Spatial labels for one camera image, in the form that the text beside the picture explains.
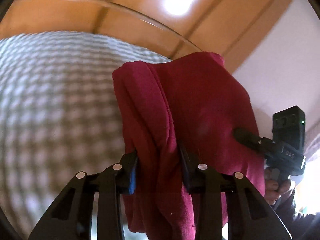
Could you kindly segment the person's right hand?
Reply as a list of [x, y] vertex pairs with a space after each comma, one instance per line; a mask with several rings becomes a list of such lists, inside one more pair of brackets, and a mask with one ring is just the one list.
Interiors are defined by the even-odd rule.
[[280, 203], [285, 202], [292, 195], [296, 183], [292, 179], [284, 181], [281, 185], [277, 181], [271, 178], [271, 169], [265, 168], [265, 195], [264, 198], [270, 205], [274, 205], [276, 201], [280, 200]]

